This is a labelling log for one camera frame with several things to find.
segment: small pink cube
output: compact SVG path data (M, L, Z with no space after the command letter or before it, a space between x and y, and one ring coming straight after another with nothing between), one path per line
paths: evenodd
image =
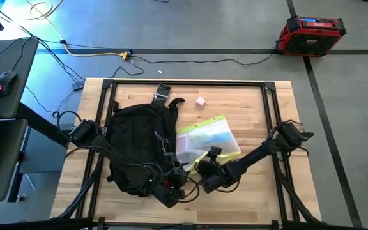
M195 101L195 104L200 106L200 107L204 107L204 104L205 104L205 99L199 97L197 98L197 100Z

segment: gray floor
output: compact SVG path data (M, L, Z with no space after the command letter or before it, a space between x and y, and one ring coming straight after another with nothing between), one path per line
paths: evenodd
M368 3L361 0L324 0L321 3L315 0L294 0L294 4L299 15L343 18L348 34L337 44L336 49L368 49ZM2 10L13 15L13 9L25 12L27 7L22 1L9 1ZM286 2L279 0L171 0L168 4L152 0L99 0L94 3L64 1L50 19L68 42L84 45L270 49L288 17ZM56 32L44 21L24 25L43 39L58 40ZM12 27L0 33L0 39L12 36L22 35ZM243 62L258 61L266 56L143 55L151 60L235 58ZM136 71L130 63L122 62L118 57L59 57L83 77L110 77L117 66ZM311 60L360 217L364 226L368 227L368 56L329 55ZM350 226L349 214L301 57L273 56L264 63L249 67L235 63L150 65L136 61L136 64L146 71L144 75L138 76L140 78L292 81L298 112L305 123L305 129L316 133L307 147L310 149L310 166L323 220ZM119 72L116 76L128 75ZM57 109L60 101L71 92L71 83L72 80L48 54L36 55L27 85L48 110ZM53 95L49 88L60 88L61 91ZM61 110L77 109L80 96L80 93L72 95ZM29 92L25 92L22 101L49 121L54 121L51 114L41 109ZM72 121L71 116L65 117L66 123ZM0 223L47 219L58 179L57 172L35 174L33 181L37 184L36 191L24 181L22 192L27 194L29 200L9 205L0 203L0 211L15 213L9 218L0 215Z

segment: wooden tabletop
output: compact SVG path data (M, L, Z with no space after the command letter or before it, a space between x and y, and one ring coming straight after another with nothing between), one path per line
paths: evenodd
M78 114L82 119L95 119L103 79L87 79ZM289 81L275 81L283 120L299 120L293 90ZM120 107L150 103L155 85L118 84L116 100ZM195 105L198 97L206 99L205 108ZM182 97L186 100L179 105L177 128L193 125L223 114L242 150L248 153L258 147L267 136L265 113L261 90L247 86L173 86L170 98ZM103 108L102 124L107 111ZM70 155L63 166L61 179L52 208L52 216L58 216L70 204L81 188L88 151L80 150ZM296 193L312 214L321 219L318 200L314 190L311 169L306 153L295 151L290 159ZM108 222L155 222L155 223L220 223L220 224L271 224L280 220L279 204L270 157L249 167L242 176L238 189L230 194L201 191L198 199L191 203L177 204L166 208L154 197L139 198L120 192L114 182L108 183L109 161L103 165L102 178L95 210L95 220L105 217ZM194 185L187 183L188 192ZM288 217L291 208L285 193ZM88 194L84 207L87 215Z

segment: red power station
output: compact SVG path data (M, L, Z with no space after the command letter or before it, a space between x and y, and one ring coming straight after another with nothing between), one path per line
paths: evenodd
M321 57L346 34L342 19L291 17L276 41L279 54Z

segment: white cable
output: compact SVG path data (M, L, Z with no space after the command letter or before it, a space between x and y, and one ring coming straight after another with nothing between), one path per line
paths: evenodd
M31 4L28 0L25 0L29 5L31 5L31 11L32 9L35 9L36 11L38 11L40 13L40 16L37 18L33 18L33 19L46 19L52 26L53 28L56 30L57 34L59 35L59 37L61 38L61 40L65 40L62 37L62 34L59 32L59 29L47 18L50 14L53 13L53 11L56 10L56 8L63 2L63 0L60 0L60 2L55 6L55 8L51 9L47 12L47 13L42 13L37 7L37 5L39 4L43 4L43 3L47 3L47 2L40 2L40 3L36 3L36 4ZM116 55L116 56L120 56L123 57L123 53L119 54L119 53L114 53L114 52L107 52L107 53L101 53L101 54L72 54L68 47L66 46L66 44L62 44L63 48L65 48L66 52L73 56L73 57L78 57L78 58L88 58L88 57L95 57L95 56L107 56L107 55Z

